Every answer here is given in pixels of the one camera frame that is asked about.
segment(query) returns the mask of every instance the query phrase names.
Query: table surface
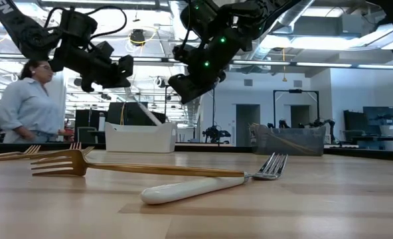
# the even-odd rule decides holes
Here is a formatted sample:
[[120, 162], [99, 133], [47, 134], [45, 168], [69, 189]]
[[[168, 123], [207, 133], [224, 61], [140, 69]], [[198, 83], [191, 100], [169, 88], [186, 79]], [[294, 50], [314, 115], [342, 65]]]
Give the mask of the table surface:
[[[88, 160], [252, 173], [266, 156], [93, 151]], [[32, 177], [29, 163], [0, 162], [0, 239], [393, 238], [393, 161], [290, 156], [278, 181], [159, 206], [144, 205], [140, 192], [192, 178], [95, 169], [85, 177]]]

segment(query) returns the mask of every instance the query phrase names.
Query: white basket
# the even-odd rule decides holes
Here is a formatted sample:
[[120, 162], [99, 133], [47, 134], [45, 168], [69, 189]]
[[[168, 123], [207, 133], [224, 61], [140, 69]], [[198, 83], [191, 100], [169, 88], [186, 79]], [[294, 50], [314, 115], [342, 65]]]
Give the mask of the white basket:
[[170, 153], [175, 150], [177, 126], [116, 125], [105, 123], [106, 151]]

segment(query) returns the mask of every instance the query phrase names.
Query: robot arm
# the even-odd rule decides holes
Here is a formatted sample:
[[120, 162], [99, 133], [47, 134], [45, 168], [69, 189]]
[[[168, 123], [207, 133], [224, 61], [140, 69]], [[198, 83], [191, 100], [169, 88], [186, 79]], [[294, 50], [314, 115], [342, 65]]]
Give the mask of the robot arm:
[[133, 74], [133, 57], [127, 55], [115, 64], [110, 59], [114, 49], [107, 42], [96, 46], [90, 42], [98, 23], [88, 15], [96, 10], [88, 14], [73, 8], [62, 10], [60, 25], [46, 28], [22, 14], [12, 0], [0, 0], [0, 22], [26, 58], [48, 60], [49, 52], [56, 49], [50, 61], [52, 69], [58, 72], [67, 67], [79, 73], [85, 92], [93, 91], [93, 82], [103, 88], [129, 87], [127, 77]]
[[[169, 84], [185, 104], [213, 89], [226, 78], [224, 69], [242, 49], [252, 50], [251, 41], [260, 37], [288, 9], [301, 0], [247, 0], [218, 7], [212, 0], [187, 0], [181, 13], [188, 31], [201, 38], [198, 48], [183, 44], [173, 50], [175, 59], [187, 64], [189, 75], [172, 76]], [[393, 23], [393, 1], [369, 0], [382, 7]], [[237, 17], [232, 26], [232, 17]]]

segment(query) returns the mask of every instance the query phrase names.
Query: clear plastic bin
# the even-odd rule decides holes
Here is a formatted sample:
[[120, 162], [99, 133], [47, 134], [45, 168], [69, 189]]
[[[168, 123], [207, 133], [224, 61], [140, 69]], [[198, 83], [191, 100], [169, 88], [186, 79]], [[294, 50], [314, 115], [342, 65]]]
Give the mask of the clear plastic bin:
[[270, 129], [265, 125], [252, 125], [253, 152], [271, 155], [273, 152], [300, 156], [322, 156], [325, 127], [310, 129]]

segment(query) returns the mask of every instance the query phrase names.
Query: doorway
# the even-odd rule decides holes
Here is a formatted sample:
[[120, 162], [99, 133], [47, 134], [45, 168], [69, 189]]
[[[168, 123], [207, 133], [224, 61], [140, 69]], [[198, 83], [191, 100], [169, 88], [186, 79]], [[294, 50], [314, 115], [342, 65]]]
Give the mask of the doorway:
[[291, 127], [298, 128], [299, 123], [310, 123], [310, 106], [291, 106]]
[[250, 125], [260, 124], [260, 105], [236, 105], [236, 146], [250, 147]]

